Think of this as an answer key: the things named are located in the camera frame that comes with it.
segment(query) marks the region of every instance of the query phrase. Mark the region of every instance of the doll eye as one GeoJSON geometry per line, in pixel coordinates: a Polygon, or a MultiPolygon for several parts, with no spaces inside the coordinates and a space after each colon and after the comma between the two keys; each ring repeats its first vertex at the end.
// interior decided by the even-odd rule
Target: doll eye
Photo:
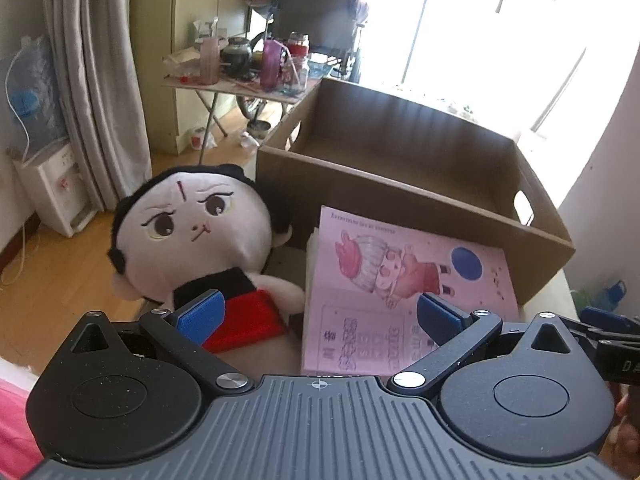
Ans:
{"type": "Polygon", "coordinates": [[[204,208],[212,216],[222,215],[229,207],[231,207],[231,195],[233,193],[214,193],[201,200],[204,208]]]}
{"type": "Polygon", "coordinates": [[[167,238],[174,232],[174,219],[171,218],[172,214],[174,213],[175,211],[171,213],[159,213],[151,220],[142,225],[143,227],[147,228],[149,236],[151,236],[154,240],[167,238]]]}

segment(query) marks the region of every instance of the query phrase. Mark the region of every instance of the blue gripper pad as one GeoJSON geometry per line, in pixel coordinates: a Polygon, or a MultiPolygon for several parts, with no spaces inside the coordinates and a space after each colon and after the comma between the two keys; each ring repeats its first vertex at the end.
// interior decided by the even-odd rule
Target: blue gripper pad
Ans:
{"type": "Polygon", "coordinates": [[[453,339],[472,323],[469,314],[431,293],[422,294],[418,298],[415,313],[420,328],[438,346],[453,339]]]}
{"type": "Polygon", "coordinates": [[[225,298],[217,290],[208,290],[168,316],[168,321],[183,336],[202,345],[225,320],[225,298]]]}
{"type": "Polygon", "coordinates": [[[640,335],[640,324],[620,314],[599,310],[586,306],[580,313],[580,321],[587,325],[600,328],[605,332],[640,335]]]}

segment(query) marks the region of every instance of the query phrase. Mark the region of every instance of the curtain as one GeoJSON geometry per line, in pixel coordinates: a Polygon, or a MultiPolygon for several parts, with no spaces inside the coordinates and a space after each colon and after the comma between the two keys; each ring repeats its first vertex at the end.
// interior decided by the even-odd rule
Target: curtain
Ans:
{"type": "Polygon", "coordinates": [[[82,179],[94,207],[113,210],[151,177],[128,0],[44,0],[44,7],[82,179]]]}

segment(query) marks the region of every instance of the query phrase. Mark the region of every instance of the doll hair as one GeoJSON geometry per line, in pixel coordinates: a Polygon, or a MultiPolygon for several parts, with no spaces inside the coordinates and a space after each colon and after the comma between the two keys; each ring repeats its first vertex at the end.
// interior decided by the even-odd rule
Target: doll hair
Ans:
{"type": "Polygon", "coordinates": [[[125,256],[117,247],[118,231],[120,230],[125,216],[129,213],[140,197],[174,173],[221,174],[247,184],[255,190],[264,202],[264,205],[267,207],[271,220],[271,229],[277,234],[283,234],[289,230],[291,216],[282,197],[268,186],[258,184],[245,176],[244,171],[240,166],[236,166],[235,164],[221,164],[219,166],[175,166],[174,168],[169,168],[168,170],[157,174],[155,177],[145,182],[132,195],[120,200],[116,206],[116,210],[113,215],[113,223],[111,224],[111,248],[107,252],[107,256],[117,273],[124,274],[126,269],[125,256]]]}

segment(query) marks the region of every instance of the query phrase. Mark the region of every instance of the pink fabric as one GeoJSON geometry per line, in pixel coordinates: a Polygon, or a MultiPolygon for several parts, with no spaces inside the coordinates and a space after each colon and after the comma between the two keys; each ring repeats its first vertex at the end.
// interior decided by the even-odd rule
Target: pink fabric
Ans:
{"type": "Polygon", "coordinates": [[[28,395],[0,379],[0,474],[8,480],[22,478],[42,460],[27,425],[28,395]]]}

